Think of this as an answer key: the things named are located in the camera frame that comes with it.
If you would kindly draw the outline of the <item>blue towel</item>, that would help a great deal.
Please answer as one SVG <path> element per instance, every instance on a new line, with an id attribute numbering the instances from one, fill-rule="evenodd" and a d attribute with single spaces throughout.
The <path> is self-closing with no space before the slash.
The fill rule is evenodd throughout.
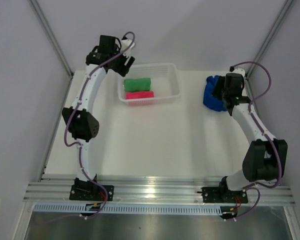
<path id="1" fill-rule="evenodd" d="M 203 92 L 203 104 L 210 110 L 216 112 L 226 112 L 227 109 L 224 107 L 222 100 L 213 96 L 213 90 L 218 82 L 219 76 L 208 76 L 206 78 L 206 86 Z"/>

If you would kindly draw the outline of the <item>green towel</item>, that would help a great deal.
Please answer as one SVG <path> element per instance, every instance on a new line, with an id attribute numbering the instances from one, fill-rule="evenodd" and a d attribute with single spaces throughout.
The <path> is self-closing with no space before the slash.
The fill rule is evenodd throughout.
<path id="1" fill-rule="evenodd" d="M 126 92 L 150 91 L 151 79 L 146 78 L 126 78 L 123 80 L 124 90 Z"/>

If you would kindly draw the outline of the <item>pink towel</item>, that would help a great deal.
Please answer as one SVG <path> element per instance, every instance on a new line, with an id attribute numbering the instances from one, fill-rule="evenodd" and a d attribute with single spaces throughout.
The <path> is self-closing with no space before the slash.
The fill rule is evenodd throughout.
<path id="1" fill-rule="evenodd" d="M 155 94 L 153 91 L 135 91 L 135 92 L 126 92 L 125 99 L 133 100 L 133 99 L 147 99 L 154 98 Z"/>

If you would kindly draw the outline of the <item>white plastic basket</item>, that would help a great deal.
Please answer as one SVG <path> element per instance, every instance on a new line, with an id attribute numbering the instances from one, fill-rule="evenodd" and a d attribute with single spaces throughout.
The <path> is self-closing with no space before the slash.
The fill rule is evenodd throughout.
<path id="1" fill-rule="evenodd" d="M 149 97 L 127 98 L 125 80 L 132 79 L 137 86 L 146 83 Z M 173 103 L 181 98 L 180 77 L 173 63 L 133 65 L 125 77 L 117 78 L 118 99 L 128 106 Z"/>

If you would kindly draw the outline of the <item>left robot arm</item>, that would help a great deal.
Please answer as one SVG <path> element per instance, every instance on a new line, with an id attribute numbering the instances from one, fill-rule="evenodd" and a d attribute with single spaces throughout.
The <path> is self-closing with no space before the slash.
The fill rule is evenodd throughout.
<path id="1" fill-rule="evenodd" d="M 79 170 L 71 187 L 70 200 L 106 200 L 109 186 L 97 182 L 97 173 L 92 166 L 92 143 L 99 133 L 100 123 L 93 116 L 93 106 L 108 71 L 112 70 L 124 77 L 135 61 L 131 50 L 135 46 L 132 38 L 101 35 L 96 45 L 85 59 L 85 74 L 78 94 L 69 107 L 62 109 L 66 124 L 63 140 L 67 147 L 77 146 Z"/>

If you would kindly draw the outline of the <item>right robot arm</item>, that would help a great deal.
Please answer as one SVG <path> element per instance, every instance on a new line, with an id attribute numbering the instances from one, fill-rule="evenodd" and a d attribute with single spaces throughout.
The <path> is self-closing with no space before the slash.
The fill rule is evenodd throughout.
<path id="1" fill-rule="evenodd" d="M 218 196 L 224 202 L 255 186 L 278 187 L 285 170 L 287 142 L 277 139 L 267 130 L 250 98 L 243 95 L 243 88 L 243 75 L 230 72 L 218 77 L 212 92 L 212 96 L 222 101 L 229 115 L 239 124 L 249 143 L 241 170 L 223 177 L 219 183 Z"/>

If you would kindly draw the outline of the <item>left aluminium frame post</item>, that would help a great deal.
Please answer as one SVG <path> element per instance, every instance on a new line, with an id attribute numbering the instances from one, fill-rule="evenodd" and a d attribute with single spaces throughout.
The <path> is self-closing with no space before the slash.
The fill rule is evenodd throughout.
<path id="1" fill-rule="evenodd" d="M 60 44 L 39 4 L 39 2 L 37 0 L 27 0 L 27 2 L 29 3 L 35 17 L 37 18 L 47 40 L 49 41 L 53 51 L 55 52 L 59 62 L 61 63 L 63 69 L 65 70 L 66 74 L 72 78 L 74 73 L 71 70 L 71 67 L 64 55 L 64 52 L 62 50 L 62 48 L 60 47 Z"/>

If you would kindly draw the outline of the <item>aluminium frame post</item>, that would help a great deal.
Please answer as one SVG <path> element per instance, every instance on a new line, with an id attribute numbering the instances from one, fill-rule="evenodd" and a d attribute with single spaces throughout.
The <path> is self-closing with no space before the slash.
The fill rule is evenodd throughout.
<path id="1" fill-rule="evenodd" d="M 280 31 L 281 27 L 283 26 L 286 18 L 288 17 L 289 13 L 291 12 L 296 0 L 285 0 L 283 2 L 282 7 L 280 8 L 278 14 L 276 15 L 273 23 L 271 24 L 269 31 L 267 32 L 265 38 L 263 39 L 260 48 L 258 49 L 255 57 L 253 58 L 253 62 L 260 63 L 265 54 L 267 53 L 268 48 L 270 47 L 271 43 L 275 39 L 276 35 Z"/>
<path id="2" fill-rule="evenodd" d="M 35 17 L 37 18 L 47 40 L 49 41 L 53 51 L 55 52 L 59 62 L 61 63 L 63 69 L 65 70 L 66 74 L 72 78 L 74 73 L 71 70 L 71 67 L 64 55 L 64 52 L 62 50 L 62 48 L 60 47 L 60 44 L 39 4 L 39 2 L 37 0 L 27 0 L 27 2 L 29 3 Z"/>

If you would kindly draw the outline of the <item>right aluminium frame post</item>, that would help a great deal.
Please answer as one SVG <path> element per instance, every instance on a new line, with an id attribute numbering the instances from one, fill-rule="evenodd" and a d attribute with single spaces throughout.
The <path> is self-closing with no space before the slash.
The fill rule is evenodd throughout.
<path id="1" fill-rule="evenodd" d="M 275 39 L 276 35 L 280 31 L 281 27 L 283 26 L 286 18 L 288 17 L 289 13 L 291 12 L 296 0 L 285 0 L 283 2 L 282 7 L 280 8 L 278 14 L 276 15 L 273 23 L 271 24 L 269 31 L 267 32 L 265 38 L 263 39 L 260 48 L 258 49 L 255 57 L 253 58 L 253 62 L 260 63 L 265 54 L 267 53 L 268 48 L 270 47 L 271 43 Z"/>

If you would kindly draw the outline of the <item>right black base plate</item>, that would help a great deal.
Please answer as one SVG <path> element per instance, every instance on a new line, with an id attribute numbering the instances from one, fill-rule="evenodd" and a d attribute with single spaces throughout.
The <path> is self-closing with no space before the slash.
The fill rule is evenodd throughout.
<path id="1" fill-rule="evenodd" d="M 220 187 L 202 187 L 197 193 L 201 194 L 204 203 L 209 204 L 248 203 L 248 195 L 242 190 L 231 191 Z"/>

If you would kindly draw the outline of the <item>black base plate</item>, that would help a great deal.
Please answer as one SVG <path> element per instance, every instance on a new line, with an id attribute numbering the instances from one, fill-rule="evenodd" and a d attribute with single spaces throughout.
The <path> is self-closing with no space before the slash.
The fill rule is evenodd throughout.
<path id="1" fill-rule="evenodd" d="M 103 185 L 107 192 L 107 201 L 112 202 L 114 196 L 115 187 L 113 185 Z M 77 186 L 72 185 L 69 200 L 71 201 L 91 201 L 91 202 L 103 202 L 106 196 L 105 191 L 96 186 L 96 190 L 84 190 L 79 189 Z"/>
<path id="2" fill-rule="evenodd" d="M 220 187 L 202 187 L 197 193 L 201 194 L 204 203 L 209 204 L 248 203 L 248 195 L 242 190 L 231 191 Z"/>

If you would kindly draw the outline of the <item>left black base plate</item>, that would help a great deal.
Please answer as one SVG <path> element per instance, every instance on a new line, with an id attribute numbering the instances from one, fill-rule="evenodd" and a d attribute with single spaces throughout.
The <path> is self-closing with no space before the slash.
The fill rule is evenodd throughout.
<path id="1" fill-rule="evenodd" d="M 103 185 L 107 192 L 107 201 L 112 202 L 114 196 L 115 187 L 113 185 Z M 91 201 L 91 202 L 103 202 L 106 196 L 105 191 L 96 186 L 96 190 L 84 190 L 79 189 L 77 186 L 72 185 L 69 200 L 71 201 Z"/>

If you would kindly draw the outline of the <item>aluminium mounting rail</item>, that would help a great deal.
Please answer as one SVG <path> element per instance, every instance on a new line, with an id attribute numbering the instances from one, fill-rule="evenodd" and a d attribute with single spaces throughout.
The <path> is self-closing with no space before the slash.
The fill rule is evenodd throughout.
<path id="1" fill-rule="evenodd" d="M 115 176 L 99 175 L 98 183 L 114 186 L 114 203 L 150 205 L 194 205 L 202 204 L 202 187 L 216 187 L 220 177 L 189 178 L 162 176 Z M 23 200 L 25 202 L 68 202 L 74 175 L 45 174 L 40 181 L 28 184 Z M 251 206 L 260 196 L 259 206 L 295 206 L 291 188 L 278 186 L 259 188 L 247 192 L 248 205 Z"/>

